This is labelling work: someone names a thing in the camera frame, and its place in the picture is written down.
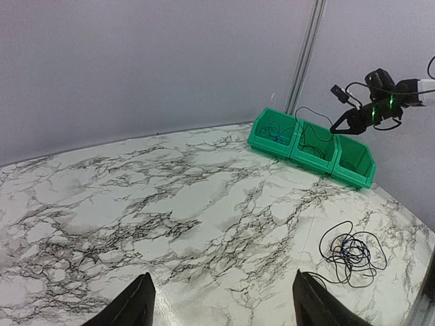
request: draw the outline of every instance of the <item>marble tabletop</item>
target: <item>marble tabletop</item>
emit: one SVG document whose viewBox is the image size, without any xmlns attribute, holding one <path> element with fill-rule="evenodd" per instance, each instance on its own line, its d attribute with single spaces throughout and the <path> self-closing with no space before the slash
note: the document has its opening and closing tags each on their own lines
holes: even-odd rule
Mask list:
<svg viewBox="0 0 435 326">
<path fill-rule="evenodd" d="M 81 325 L 137 275 L 155 326 L 295 325 L 297 269 L 334 278 L 318 244 L 351 220 L 388 266 L 327 285 L 373 325 L 401 324 L 434 233 L 380 187 L 355 190 L 249 148 L 251 126 L 133 139 L 0 169 L 0 326 Z"/>
</svg>

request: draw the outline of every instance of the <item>marble table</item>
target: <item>marble table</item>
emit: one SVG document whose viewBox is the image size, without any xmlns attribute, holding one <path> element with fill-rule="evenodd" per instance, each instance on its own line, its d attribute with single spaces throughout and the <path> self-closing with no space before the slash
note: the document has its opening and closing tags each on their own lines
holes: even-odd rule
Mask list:
<svg viewBox="0 0 435 326">
<path fill-rule="evenodd" d="M 250 125 L 133 139 L 0 170 L 0 326 L 81 325 L 138 274 L 155 326 L 295 325 L 297 269 L 334 278 L 318 244 L 351 220 L 388 267 L 327 285 L 373 325 L 397 326 L 435 244 L 380 187 L 356 191 L 250 149 Z"/>
</svg>

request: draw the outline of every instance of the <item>gray wall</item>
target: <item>gray wall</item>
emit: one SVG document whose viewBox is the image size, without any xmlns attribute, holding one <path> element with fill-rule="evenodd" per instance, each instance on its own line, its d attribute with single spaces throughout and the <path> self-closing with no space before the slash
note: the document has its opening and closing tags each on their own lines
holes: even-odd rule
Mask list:
<svg viewBox="0 0 435 326">
<path fill-rule="evenodd" d="M 0 164 L 283 109 L 311 6 L 0 1 Z"/>
<path fill-rule="evenodd" d="M 329 1 L 299 105 L 335 121 L 349 107 L 330 93 L 334 84 L 364 82 L 379 67 L 395 82 L 428 78 L 426 66 L 435 55 L 434 22 L 431 0 Z M 365 89 L 351 91 L 363 103 L 369 101 Z M 326 125 L 308 113 L 301 117 Z M 375 181 L 435 230 L 435 107 L 406 109 L 403 121 L 399 129 L 370 129 L 359 140 L 375 157 Z"/>
</svg>

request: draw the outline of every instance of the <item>green basket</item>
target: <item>green basket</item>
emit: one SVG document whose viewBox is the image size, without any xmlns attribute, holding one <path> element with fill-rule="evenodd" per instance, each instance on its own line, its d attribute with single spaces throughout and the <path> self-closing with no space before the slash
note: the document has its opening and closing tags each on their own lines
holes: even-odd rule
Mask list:
<svg viewBox="0 0 435 326">
<path fill-rule="evenodd" d="M 247 142 L 259 151 L 289 158 L 298 130 L 294 117 L 267 107 L 254 122 Z"/>
<path fill-rule="evenodd" d="M 337 137 L 317 124 L 302 119 L 298 121 L 302 128 L 298 129 L 290 157 L 317 172 L 331 173 L 338 156 Z"/>
<path fill-rule="evenodd" d="M 344 136 L 338 140 L 338 157 L 332 176 L 356 187 L 370 188 L 375 177 L 376 164 L 369 148 Z"/>
</svg>

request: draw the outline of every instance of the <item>green light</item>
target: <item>green light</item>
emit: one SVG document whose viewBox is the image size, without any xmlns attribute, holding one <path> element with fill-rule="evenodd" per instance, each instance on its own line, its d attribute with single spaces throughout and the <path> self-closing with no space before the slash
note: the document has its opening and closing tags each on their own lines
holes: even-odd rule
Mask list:
<svg viewBox="0 0 435 326">
<path fill-rule="evenodd" d="M 389 98 L 389 110 L 393 111 L 394 95 Z"/>
</svg>

